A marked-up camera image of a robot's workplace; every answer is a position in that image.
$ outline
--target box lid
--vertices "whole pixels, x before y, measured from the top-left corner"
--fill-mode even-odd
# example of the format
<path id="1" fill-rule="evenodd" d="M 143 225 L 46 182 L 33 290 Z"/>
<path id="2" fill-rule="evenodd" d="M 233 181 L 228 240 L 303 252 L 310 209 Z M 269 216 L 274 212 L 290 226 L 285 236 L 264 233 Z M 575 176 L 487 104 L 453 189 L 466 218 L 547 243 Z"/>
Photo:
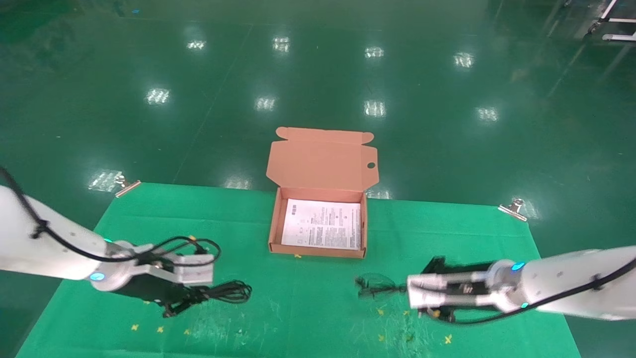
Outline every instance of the box lid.
<path id="1" fill-rule="evenodd" d="M 280 187 L 364 191 L 380 181 L 373 133 L 279 127 L 267 177 Z"/>

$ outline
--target green cloth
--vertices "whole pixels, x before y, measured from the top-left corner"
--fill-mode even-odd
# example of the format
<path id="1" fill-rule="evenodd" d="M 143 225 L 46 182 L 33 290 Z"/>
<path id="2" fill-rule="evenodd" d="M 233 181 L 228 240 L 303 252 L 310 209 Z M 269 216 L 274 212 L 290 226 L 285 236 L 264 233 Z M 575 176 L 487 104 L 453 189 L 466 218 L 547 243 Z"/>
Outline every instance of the green cloth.
<path id="1" fill-rule="evenodd" d="M 453 326 L 418 318 L 406 296 L 358 299 L 357 275 L 404 283 L 435 255 L 451 263 L 538 258 L 528 225 L 497 208 L 370 199 L 365 259 L 297 258 L 268 251 L 273 200 L 271 192 L 152 183 L 115 199 L 98 233 L 135 244 L 213 239 L 223 249 L 215 283 L 243 280 L 252 299 L 209 301 L 163 319 L 154 303 L 64 281 L 18 358 L 579 357 L 561 315 Z"/>

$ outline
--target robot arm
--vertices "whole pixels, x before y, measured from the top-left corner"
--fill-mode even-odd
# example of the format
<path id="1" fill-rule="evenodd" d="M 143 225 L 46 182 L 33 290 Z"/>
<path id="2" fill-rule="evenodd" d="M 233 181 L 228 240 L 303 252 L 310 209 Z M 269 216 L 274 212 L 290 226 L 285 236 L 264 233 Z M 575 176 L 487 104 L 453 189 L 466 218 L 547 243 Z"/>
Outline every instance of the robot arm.
<path id="1" fill-rule="evenodd" d="M 34 214 L 46 222 L 34 220 Z M 65 245 L 52 234 L 64 238 Z M 176 255 L 160 250 L 162 245 L 135 246 L 127 241 L 108 242 L 39 201 L 23 195 L 19 188 L 11 190 L 0 186 L 1 270 L 89 280 L 100 291 L 154 301 L 165 308 L 164 317 L 177 315 L 210 298 L 230 303 L 249 299 L 251 287 L 240 281 L 208 287 L 212 284 L 216 258 L 198 242 L 212 243 L 220 254 L 220 248 L 213 241 L 195 242 L 176 237 L 164 244 L 177 240 L 186 241 L 181 246 L 195 245 L 197 252 Z M 230 291 L 233 292 L 232 298 L 227 297 Z"/>
<path id="2" fill-rule="evenodd" d="M 472 266 L 446 266 L 438 257 L 422 274 L 410 275 L 406 288 L 411 308 L 450 322 L 457 308 L 495 308 L 511 313 L 533 304 L 539 304 L 538 311 L 592 319 L 636 319 L 635 257 L 636 246 Z M 617 270 L 624 273 L 602 285 L 594 284 Z M 585 285 L 591 288 L 551 301 Z"/>

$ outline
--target open cardboard box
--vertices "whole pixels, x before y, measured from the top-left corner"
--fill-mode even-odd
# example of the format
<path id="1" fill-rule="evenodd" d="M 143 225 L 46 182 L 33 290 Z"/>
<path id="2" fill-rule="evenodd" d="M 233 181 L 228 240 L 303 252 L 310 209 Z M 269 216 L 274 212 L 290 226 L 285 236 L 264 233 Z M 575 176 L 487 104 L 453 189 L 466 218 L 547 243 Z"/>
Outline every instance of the open cardboard box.
<path id="1" fill-rule="evenodd" d="M 270 230 L 270 251 L 278 254 L 356 257 L 366 255 L 367 211 L 364 191 L 380 181 L 378 150 L 363 144 L 373 133 L 280 127 L 272 143 L 267 177 L 278 184 Z M 287 200 L 360 203 L 360 250 L 283 245 Z"/>

